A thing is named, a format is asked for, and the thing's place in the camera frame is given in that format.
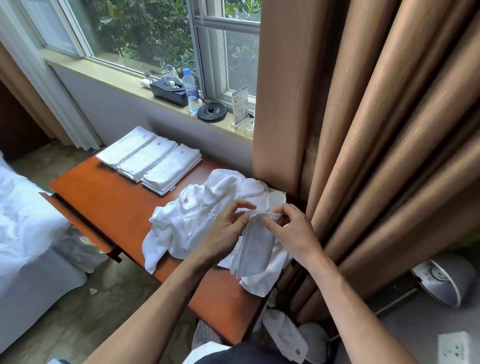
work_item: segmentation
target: white sheer curtain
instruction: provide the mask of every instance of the white sheer curtain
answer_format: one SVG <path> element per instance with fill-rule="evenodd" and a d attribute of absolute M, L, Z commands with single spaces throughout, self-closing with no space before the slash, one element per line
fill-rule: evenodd
<path fill-rule="evenodd" d="M 0 1 L 0 41 L 51 109 L 75 146 L 83 149 L 99 149 L 101 141 L 98 135 L 55 73 L 38 53 L 10 0 Z"/>

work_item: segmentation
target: wall socket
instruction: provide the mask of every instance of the wall socket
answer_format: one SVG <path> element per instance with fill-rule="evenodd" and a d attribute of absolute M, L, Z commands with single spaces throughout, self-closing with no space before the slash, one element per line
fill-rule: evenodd
<path fill-rule="evenodd" d="M 438 335 L 438 364 L 470 364 L 470 335 L 452 332 Z"/>

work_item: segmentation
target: window frame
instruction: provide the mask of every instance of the window frame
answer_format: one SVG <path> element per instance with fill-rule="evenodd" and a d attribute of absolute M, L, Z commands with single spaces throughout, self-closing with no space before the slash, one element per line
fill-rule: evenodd
<path fill-rule="evenodd" d="M 88 40 L 80 27 L 68 0 L 49 0 L 57 12 L 62 24 L 80 58 L 103 64 L 141 78 L 142 71 L 129 68 L 102 58 L 95 57 Z M 197 63 L 199 95 L 206 101 L 224 103 L 231 110 L 232 90 L 228 88 L 228 65 L 226 31 L 259 35 L 260 22 L 223 17 L 224 0 L 186 0 L 187 15 L 193 42 L 193 53 Z M 32 21 L 19 3 L 24 16 L 28 19 L 39 40 L 46 48 L 73 55 L 69 51 L 47 45 L 36 30 Z M 249 109 L 255 108 L 256 97 L 249 96 Z"/>

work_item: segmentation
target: right hand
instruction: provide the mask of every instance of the right hand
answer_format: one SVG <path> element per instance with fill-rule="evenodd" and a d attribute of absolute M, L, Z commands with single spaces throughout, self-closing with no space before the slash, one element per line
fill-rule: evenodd
<path fill-rule="evenodd" d="M 280 240 L 282 246 L 292 254 L 297 262 L 305 267 L 312 253 L 323 253 L 322 246 L 313 231 L 312 223 L 298 207 L 292 204 L 282 204 L 272 212 L 283 214 L 283 216 L 278 222 L 265 216 L 261 217 L 260 221 Z"/>

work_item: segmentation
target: bed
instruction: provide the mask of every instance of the bed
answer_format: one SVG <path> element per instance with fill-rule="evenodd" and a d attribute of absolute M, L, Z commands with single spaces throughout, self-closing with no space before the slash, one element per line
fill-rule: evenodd
<path fill-rule="evenodd" d="M 107 259 L 0 152 L 0 353 Z"/>

